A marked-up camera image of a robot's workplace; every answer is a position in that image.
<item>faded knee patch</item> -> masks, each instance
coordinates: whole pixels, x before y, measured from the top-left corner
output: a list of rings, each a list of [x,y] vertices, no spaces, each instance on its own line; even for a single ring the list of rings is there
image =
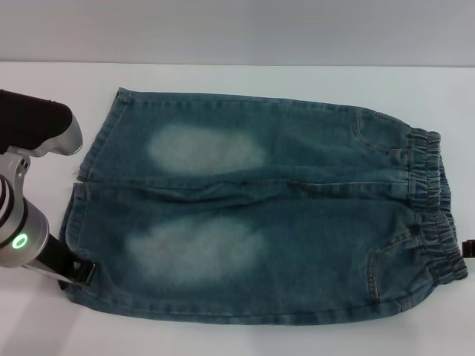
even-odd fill
[[[126,251],[153,281],[194,285],[234,277],[253,267],[263,236],[245,220],[187,217],[129,237]]]
[[[264,165],[266,154],[241,131],[170,124],[148,145],[152,161],[174,174],[224,174]]]

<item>elastic waistband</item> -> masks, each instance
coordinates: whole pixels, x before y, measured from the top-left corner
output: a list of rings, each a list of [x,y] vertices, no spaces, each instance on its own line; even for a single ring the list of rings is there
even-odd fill
[[[440,135],[418,128],[409,137],[407,198],[421,221],[421,236],[437,283],[467,277],[451,213],[451,190],[440,155]]]

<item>jeans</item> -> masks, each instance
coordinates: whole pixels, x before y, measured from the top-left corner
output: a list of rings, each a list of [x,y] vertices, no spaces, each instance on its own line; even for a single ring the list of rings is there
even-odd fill
[[[60,237],[131,317],[328,324],[467,276],[440,135],[366,108],[119,89]]]

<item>black clip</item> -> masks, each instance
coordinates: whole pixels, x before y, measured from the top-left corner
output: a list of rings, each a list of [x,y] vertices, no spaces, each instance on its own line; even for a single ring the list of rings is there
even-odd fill
[[[469,240],[462,243],[463,258],[475,258],[475,240]]]

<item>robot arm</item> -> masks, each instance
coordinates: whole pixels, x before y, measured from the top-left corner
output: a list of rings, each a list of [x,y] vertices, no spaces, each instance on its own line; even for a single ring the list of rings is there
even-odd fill
[[[47,218],[23,196],[30,156],[71,155],[81,147],[81,130],[67,106],[0,90],[0,266],[88,284],[95,265],[52,237]]]

